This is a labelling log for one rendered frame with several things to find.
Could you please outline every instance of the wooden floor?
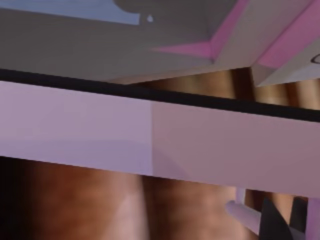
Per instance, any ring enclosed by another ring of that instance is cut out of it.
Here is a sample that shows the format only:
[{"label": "wooden floor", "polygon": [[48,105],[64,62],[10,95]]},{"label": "wooden floor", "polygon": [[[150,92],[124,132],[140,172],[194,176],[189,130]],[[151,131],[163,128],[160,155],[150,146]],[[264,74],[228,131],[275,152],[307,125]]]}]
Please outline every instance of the wooden floor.
[{"label": "wooden floor", "polygon": [[[320,110],[319,80],[254,88],[247,69],[140,85]],[[31,240],[257,239],[224,211],[224,204],[235,196],[234,187],[40,162],[28,161],[21,166],[22,163],[12,165],[10,174],[1,175],[3,186],[11,182],[16,186],[13,173],[22,176],[24,170],[24,180],[20,177],[19,184],[23,182],[25,186],[20,195],[16,193],[18,190],[5,190],[14,199],[19,196],[20,203],[6,200],[2,195],[2,210],[6,211],[1,219],[8,219],[12,214],[18,216],[22,211],[28,218],[8,223],[15,228],[0,225],[0,239],[13,239],[8,236],[14,236],[22,225],[28,226],[25,234],[30,235],[24,239]],[[249,191],[246,204],[260,210],[264,197],[271,198],[289,220],[293,196]]]}]

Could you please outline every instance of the blurry background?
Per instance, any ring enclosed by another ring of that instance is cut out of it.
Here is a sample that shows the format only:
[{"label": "blurry background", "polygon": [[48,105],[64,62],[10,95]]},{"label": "blurry background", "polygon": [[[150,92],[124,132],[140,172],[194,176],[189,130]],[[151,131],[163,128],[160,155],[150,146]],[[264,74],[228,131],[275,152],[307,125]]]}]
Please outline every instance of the blurry background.
[{"label": "blurry background", "polygon": [[[246,68],[139,85],[320,109],[319,80],[254,88]],[[0,240],[257,239],[225,213],[234,187],[5,158],[0,178]],[[246,204],[264,197],[289,220],[293,196],[248,191]]]}]

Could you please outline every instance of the striped wooden surface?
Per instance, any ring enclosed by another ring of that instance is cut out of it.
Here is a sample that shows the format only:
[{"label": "striped wooden surface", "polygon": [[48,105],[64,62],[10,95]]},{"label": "striped wooden surface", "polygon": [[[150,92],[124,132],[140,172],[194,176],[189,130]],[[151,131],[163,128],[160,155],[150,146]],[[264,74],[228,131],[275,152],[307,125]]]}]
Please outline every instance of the striped wooden surface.
[{"label": "striped wooden surface", "polygon": [[[320,109],[319,83],[254,88],[248,70],[239,69],[140,85]],[[2,160],[0,171],[1,240],[21,239],[20,229],[30,240],[257,239],[224,211],[224,204],[235,197],[234,187],[31,161],[8,168]],[[289,220],[293,196],[249,191],[246,204],[260,210],[264,197],[271,198]],[[27,217],[8,220],[21,215]]]}]

